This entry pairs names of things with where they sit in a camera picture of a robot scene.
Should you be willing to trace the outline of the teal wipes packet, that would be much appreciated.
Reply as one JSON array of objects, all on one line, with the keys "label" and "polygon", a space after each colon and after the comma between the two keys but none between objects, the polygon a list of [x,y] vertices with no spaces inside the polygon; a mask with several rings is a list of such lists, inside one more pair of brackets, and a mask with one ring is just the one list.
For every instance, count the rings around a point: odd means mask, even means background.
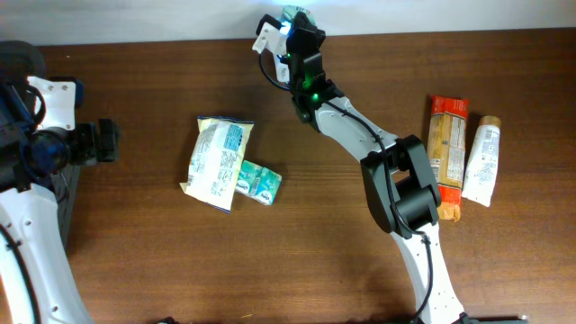
[{"label": "teal wipes packet", "polygon": [[312,12],[298,5],[285,6],[280,15],[280,23],[282,26],[317,26]]}]

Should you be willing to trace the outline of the cream snack bag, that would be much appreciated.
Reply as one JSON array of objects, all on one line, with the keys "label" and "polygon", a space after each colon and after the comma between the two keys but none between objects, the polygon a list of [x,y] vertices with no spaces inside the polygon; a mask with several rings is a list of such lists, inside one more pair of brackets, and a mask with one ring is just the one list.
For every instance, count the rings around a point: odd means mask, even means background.
[{"label": "cream snack bag", "polygon": [[199,116],[197,122],[199,134],[182,190],[229,213],[254,123],[227,116]]}]

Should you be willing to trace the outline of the orange spaghetti packet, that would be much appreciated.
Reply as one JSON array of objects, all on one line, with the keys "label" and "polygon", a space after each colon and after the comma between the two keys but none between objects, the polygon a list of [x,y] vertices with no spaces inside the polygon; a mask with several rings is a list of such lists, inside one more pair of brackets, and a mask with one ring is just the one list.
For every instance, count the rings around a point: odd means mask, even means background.
[{"label": "orange spaghetti packet", "polygon": [[441,220],[459,221],[464,185],[468,101],[431,95],[427,156],[441,195]]}]

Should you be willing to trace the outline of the white tube with tan cap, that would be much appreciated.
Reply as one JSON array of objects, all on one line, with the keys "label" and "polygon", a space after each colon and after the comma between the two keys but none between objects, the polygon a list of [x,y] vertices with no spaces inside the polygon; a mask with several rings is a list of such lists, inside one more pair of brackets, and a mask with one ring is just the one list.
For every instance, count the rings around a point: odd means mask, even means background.
[{"label": "white tube with tan cap", "polygon": [[462,197],[485,207],[491,205],[498,174],[500,126],[496,116],[481,117],[465,169]]}]

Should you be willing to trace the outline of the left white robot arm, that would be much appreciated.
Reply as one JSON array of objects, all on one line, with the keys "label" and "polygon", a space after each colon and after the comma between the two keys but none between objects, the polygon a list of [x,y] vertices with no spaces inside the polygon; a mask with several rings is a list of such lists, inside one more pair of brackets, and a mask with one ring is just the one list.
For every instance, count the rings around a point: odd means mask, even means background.
[{"label": "left white robot arm", "polygon": [[111,119],[78,123],[74,77],[1,79],[1,281],[14,323],[89,323],[59,229],[53,176],[119,157]]}]

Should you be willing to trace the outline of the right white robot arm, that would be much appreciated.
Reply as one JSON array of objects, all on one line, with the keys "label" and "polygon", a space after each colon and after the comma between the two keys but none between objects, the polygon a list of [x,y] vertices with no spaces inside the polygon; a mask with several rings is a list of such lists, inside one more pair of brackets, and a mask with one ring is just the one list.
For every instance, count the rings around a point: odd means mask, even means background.
[{"label": "right white robot arm", "polygon": [[396,137],[366,119],[326,77],[324,31],[298,12],[290,20],[288,87],[301,120],[359,161],[369,211],[397,244],[416,299],[414,323],[465,323],[439,242],[441,197],[421,140]]}]

